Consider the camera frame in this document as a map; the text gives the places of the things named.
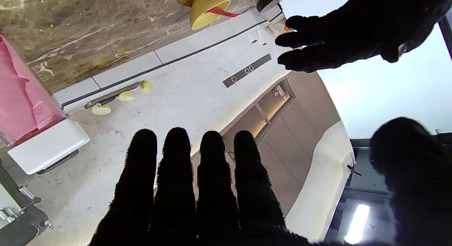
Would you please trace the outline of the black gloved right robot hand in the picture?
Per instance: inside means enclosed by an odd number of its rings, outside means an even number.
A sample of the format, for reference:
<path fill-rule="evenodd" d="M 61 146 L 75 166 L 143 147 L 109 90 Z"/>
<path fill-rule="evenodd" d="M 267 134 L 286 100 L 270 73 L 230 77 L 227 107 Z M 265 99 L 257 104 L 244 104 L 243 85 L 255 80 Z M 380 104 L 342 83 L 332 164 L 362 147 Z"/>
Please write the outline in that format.
<path fill-rule="evenodd" d="M 370 141 L 371 164 L 391 192 L 396 246 L 450 246 L 451 153 L 418 122 L 399 117 Z M 156 161 L 157 137 L 134 134 L 109 210 L 91 246 L 311 246 L 284 220 L 253 135 L 234 137 L 235 182 L 219 132 L 200 145 L 198 199 L 185 129 L 171 129 Z"/>

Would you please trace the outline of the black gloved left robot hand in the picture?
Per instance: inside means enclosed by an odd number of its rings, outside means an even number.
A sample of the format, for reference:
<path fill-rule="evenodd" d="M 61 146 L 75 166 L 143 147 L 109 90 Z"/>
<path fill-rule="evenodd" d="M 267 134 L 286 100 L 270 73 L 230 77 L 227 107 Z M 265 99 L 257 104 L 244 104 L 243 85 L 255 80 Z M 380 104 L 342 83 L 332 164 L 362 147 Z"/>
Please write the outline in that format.
<path fill-rule="evenodd" d="M 348 0 L 324 16 L 292 16 L 292 32 L 275 43 L 291 48 L 277 59 L 312 73 L 375 56 L 389 63 L 418 48 L 451 8 L 451 0 Z"/>

